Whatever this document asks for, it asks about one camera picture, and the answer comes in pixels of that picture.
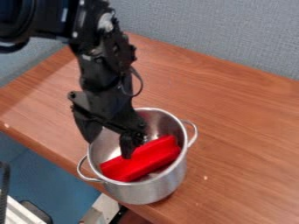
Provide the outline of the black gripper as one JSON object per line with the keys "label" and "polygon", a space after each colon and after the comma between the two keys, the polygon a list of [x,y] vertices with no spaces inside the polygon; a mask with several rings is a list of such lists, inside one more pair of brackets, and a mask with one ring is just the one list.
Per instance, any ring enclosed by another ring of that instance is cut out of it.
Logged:
{"label": "black gripper", "polygon": [[129,159],[144,142],[145,121],[132,107],[131,87],[112,87],[104,91],[71,91],[72,114],[79,132],[91,144],[103,128],[120,135],[121,157]]}

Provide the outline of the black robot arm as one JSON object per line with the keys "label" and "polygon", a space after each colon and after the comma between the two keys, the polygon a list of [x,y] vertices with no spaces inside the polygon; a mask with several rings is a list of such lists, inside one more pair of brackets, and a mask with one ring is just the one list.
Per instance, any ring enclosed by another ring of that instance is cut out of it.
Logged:
{"label": "black robot arm", "polygon": [[0,53],[21,50],[32,38],[69,46],[80,70],[80,90],[68,93],[80,134],[93,143],[103,129],[115,131],[129,159],[145,140],[145,121],[132,106],[140,74],[136,47],[108,0],[0,0]]}

